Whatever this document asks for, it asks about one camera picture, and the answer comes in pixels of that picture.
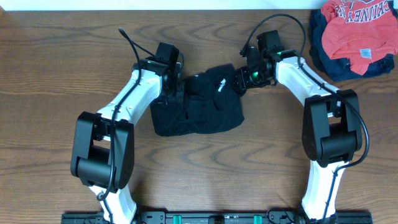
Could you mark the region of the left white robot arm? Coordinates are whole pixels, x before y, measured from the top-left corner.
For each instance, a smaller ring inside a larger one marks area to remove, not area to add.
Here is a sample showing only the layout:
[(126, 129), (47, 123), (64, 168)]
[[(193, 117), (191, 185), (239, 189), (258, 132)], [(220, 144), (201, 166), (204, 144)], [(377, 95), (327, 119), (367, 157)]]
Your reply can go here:
[(70, 170), (96, 195), (103, 212), (78, 215), (70, 222), (134, 223), (137, 205), (128, 187), (134, 168), (134, 127), (151, 103), (183, 102), (180, 56), (174, 45), (161, 42), (154, 55), (133, 65), (130, 80), (109, 104), (77, 118)]

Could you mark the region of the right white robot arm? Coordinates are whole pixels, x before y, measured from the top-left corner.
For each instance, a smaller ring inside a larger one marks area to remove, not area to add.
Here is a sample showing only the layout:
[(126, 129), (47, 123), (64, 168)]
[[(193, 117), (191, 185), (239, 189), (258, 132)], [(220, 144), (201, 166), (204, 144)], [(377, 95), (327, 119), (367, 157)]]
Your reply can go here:
[(259, 34), (256, 46), (246, 42), (239, 54), (247, 64), (236, 71), (234, 90), (280, 83), (303, 105), (302, 145), (310, 173), (293, 223), (338, 223), (341, 176), (362, 146), (357, 94), (324, 81), (300, 52), (284, 48), (276, 30)]

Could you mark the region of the black t-shirt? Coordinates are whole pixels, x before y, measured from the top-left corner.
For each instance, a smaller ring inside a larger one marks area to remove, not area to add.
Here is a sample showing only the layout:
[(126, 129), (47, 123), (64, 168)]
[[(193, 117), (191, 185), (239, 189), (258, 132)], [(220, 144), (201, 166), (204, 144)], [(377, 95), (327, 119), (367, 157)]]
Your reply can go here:
[(235, 69), (226, 64), (184, 79), (183, 103), (151, 103), (154, 131), (159, 136), (229, 131), (244, 121), (240, 95), (233, 88)]

